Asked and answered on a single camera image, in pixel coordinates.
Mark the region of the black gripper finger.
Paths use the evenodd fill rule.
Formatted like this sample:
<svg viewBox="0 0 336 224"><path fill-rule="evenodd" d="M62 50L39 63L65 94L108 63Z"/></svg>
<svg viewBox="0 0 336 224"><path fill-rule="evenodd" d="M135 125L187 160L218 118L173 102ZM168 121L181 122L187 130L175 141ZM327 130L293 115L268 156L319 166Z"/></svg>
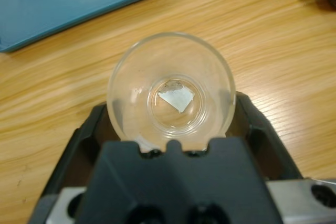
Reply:
<svg viewBox="0 0 336 224"><path fill-rule="evenodd" d="M83 187L105 142L120 141L106 104L94 106L83 124L75 129L41 196L54 195L65 187Z"/></svg>
<svg viewBox="0 0 336 224"><path fill-rule="evenodd" d="M266 179L303 178L270 121L244 93L236 94L236 109L226 136L245 140Z"/></svg>

